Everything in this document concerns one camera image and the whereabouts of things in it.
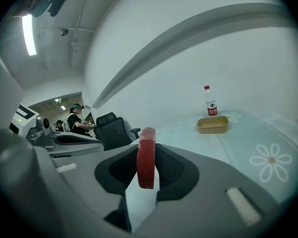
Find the white flower print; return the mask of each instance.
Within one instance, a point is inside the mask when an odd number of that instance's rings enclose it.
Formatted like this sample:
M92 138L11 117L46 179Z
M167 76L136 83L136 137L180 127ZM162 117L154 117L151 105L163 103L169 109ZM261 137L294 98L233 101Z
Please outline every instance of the white flower print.
M236 115L234 112L232 113L223 113L222 116L225 116L229 119L230 122L237 122L237 118L240 118L240 115Z
M249 162L254 166L264 165L259 172L260 181L269 182L274 170L279 180L287 182L289 178L288 172L282 165L290 164L293 161L292 157L288 154L278 156L280 146L276 143L270 146L270 150L260 144L256 146L256 149L262 156L253 156L249 159Z

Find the person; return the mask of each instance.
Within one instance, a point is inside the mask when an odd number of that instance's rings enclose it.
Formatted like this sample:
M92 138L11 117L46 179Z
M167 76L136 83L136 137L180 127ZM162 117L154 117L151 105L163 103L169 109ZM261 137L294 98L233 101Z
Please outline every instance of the person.
M57 122L56 122L56 129L55 129L55 131L59 131L59 132L64 132L64 129L63 129L63 127L62 127L62 121L61 120L58 120Z
M70 115L68 117L68 124L70 126L70 130L73 133L77 133L84 136L89 136L88 133L86 133L87 130L93 129L95 127L94 124L83 124L81 122L81 119L77 116L81 114L81 110L84 108L84 106L81 106L80 104L76 103L74 104L70 109Z

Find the cardboard tray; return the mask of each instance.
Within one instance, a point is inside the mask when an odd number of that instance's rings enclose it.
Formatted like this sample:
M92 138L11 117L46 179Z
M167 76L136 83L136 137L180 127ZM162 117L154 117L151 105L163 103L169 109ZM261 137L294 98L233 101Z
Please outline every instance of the cardboard tray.
M197 124L198 131L201 134L220 134L228 130L227 117L202 118Z

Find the fluorescent light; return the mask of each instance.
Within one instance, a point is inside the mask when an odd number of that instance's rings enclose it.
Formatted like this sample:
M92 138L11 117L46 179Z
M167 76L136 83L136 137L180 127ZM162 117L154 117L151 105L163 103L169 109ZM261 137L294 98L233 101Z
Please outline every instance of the fluorescent light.
M32 16L30 14L22 17L22 27L25 39L26 48L28 49L29 55L36 55L34 46L33 31L32 31Z

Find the desk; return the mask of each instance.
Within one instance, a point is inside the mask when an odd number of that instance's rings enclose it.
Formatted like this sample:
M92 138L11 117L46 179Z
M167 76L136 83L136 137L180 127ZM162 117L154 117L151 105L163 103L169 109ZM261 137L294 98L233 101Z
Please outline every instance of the desk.
M227 133L199 134L196 124L203 115L192 116L157 129L156 143L228 163L279 203L294 196L298 191L298 123L276 114L245 110L222 111L219 115L228 116Z

